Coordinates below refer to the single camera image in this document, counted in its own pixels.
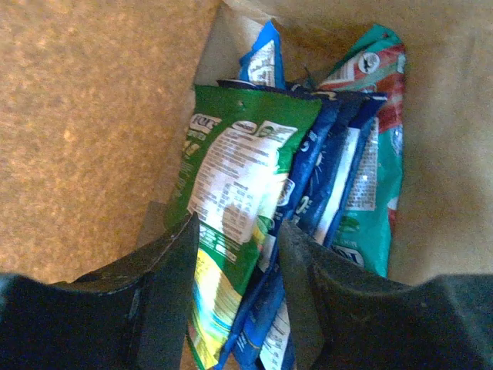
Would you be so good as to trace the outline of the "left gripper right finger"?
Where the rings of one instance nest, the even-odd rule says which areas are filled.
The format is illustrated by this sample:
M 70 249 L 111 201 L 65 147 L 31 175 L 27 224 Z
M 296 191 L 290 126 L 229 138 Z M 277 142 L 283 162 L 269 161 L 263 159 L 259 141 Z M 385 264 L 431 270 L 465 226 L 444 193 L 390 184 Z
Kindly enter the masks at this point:
M 492 367 L 491 275 L 401 284 L 320 246 L 289 221 L 278 245 L 298 368 Z

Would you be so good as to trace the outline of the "brown paper bag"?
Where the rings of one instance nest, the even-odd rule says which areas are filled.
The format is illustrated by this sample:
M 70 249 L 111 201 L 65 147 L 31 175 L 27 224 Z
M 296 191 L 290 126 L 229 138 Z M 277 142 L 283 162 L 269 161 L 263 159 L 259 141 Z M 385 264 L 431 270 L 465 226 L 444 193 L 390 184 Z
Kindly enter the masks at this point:
M 238 77 L 268 21 L 286 89 Z M 170 232 L 195 87 L 328 91 L 374 25 L 406 51 L 382 278 L 492 277 L 490 1 L 3 1 L 1 276 L 71 283 Z

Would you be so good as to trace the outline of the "blue cookie snack pack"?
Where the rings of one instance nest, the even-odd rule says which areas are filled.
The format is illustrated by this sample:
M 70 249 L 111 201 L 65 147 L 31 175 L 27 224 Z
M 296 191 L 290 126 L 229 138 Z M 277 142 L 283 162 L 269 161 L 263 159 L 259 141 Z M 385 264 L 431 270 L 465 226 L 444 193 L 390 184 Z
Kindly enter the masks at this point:
M 307 100 L 319 98 L 322 108 L 294 154 L 267 237 L 267 252 L 253 272 L 220 352 L 218 369 L 224 367 L 230 355 L 241 369 L 293 368 L 295 356 L 279 262 L 280 226 L 284 220 L 292 220 L 313 234 L 329 199 L 334 197 L 329 234 L 335 233 L 366 140 L 377 112 L 387 100 L 381 92 L 311 92 L 300 85 L 285 93 Z

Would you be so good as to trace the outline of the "blue snack bar pack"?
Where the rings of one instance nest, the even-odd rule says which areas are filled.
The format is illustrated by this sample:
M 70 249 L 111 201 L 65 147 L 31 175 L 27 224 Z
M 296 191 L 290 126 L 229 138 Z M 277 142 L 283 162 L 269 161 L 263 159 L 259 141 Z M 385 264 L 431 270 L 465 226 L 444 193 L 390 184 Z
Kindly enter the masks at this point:
M 268 21 L 252 45 L 240 59 L 239 80 L 258 86 L 286 89 L 280 34 Z

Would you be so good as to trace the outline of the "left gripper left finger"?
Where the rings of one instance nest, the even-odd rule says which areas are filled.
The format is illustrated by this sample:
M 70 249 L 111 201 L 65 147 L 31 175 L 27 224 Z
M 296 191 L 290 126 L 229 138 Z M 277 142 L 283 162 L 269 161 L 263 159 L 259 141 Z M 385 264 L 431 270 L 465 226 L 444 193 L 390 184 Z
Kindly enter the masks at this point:
M 177 369 L 198 216 L 71 283 L 1 276 L 3 369 Z

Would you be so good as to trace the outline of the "green chips bag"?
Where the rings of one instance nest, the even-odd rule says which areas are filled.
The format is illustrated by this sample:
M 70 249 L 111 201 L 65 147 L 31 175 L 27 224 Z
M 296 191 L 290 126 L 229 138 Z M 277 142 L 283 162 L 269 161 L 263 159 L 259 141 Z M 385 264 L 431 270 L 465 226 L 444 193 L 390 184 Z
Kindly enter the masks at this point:
M 165 225 L 200 221 L 187 340 L 201 369 L 219 363 L 263 250 L 293 155 L 322 102 L 196 86 Z

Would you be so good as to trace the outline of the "teal red snack bag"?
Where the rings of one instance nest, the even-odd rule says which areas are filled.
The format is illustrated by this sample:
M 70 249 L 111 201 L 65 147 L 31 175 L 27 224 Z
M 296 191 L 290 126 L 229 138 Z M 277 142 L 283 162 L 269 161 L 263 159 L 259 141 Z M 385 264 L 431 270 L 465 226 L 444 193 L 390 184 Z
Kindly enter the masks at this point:
M 404 43 L 374 25 L 319 84 L 320 90 L 383 93 L 369 129 L 343 140 L 334 192 L 314 231 L 317 242 L 387 277 L 392 231 L 403 177 Z

